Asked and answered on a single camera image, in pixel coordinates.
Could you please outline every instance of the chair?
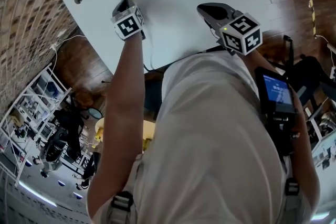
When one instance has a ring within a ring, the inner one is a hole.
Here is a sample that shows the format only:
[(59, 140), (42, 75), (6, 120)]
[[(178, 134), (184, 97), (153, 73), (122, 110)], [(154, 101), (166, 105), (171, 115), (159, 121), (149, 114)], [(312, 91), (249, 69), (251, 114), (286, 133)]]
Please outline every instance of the chair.
[(321, 88), (327, 98), (336, 101), (336, 83), (324, 72), (315, 57), (301, 55), (301, 61), (294, 65), (293, 40), (283, 37), (284, 42), (289, 42), (289, 59), (285, 65), (269, 61), (273, 66), (285, 71), (284, 77), (296, 91), (302, 106), (310, 100), (313, 113), (307, 121), (311, 121), (322, 109), (322, 104), (317, 105), (314, 93)]

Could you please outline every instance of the hazard stripe tape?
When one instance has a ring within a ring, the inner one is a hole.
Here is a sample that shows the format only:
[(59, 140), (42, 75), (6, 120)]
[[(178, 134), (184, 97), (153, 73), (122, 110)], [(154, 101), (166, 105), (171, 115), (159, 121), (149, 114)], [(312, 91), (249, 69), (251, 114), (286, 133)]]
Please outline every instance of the hazard stripe tape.
[(309, 0), (309, 4), (310, 4), (311, 16), (313, 20), (313, 34), (314, 34), (314, 38), (316, 38), (316, 21), (315, 21), (315, 9), (314, 9), (313, 0)]

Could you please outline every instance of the white shelving rack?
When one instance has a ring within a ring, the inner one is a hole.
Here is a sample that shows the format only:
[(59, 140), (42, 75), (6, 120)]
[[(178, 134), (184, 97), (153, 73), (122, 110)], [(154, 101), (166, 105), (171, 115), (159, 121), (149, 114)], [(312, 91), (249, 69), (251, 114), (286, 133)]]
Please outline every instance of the white shelving rack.
[[(48, 121), (67, 97), (67, 89), (46, 66), (20, 93), (0, 122), (0, 168), (17, 186), (29, 151), (37, 139), (47, 141), (56, 131)], [(29, 126), (23, 136), (16, 135), (21, 126)]]

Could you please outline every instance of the blue screen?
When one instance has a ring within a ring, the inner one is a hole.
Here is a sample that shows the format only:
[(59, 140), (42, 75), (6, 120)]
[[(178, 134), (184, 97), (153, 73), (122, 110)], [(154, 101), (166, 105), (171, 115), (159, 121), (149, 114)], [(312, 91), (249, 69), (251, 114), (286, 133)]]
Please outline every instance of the blue screen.
[(292, 104), (287, 84), (264, 75), (268, 99), (277, 103)]

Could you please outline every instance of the wooden floor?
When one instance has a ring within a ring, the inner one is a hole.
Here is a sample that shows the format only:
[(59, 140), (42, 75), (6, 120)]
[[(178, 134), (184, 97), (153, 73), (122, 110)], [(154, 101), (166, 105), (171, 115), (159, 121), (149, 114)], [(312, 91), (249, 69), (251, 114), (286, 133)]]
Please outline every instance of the wooden floor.
[[(314, 39), (312, 15), (309, 0), (265, 0), (270, 18), (271, 30), (264, 33), (264, 44), (260, 52), (270, 59), (283, 61), (287, 52), (282, 45), (283, 35), (294, 41), (295, 56), (301, 54), (315, 56), (321, 62), (326, 73), (330, 73), (330, 51), (322, 38)], [(314, 0), (317, 34), (324, 35), (330, 43), (336, 45), (336, 0)], [(110, 71), (100, 60), (85, 38), (75, 38), (63, 45), (59, 52), (56, 74), (75, 92), (82, 95), (82, 104), (96, 102), (104, 97), (106, 84), (112, 77)]]

